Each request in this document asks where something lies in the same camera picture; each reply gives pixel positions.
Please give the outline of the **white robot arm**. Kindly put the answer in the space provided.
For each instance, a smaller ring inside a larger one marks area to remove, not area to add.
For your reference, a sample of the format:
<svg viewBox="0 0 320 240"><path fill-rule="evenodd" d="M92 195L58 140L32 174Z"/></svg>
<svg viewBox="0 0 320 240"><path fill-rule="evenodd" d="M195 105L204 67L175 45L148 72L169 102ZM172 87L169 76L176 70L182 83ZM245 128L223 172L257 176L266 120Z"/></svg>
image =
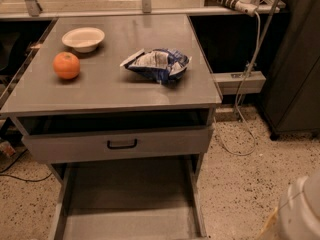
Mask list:
<svg viewBox="0 0 320 240"><path fill-rule="evenodd" d="M256 240L320 240L319 170L288 187Z"/></svg>

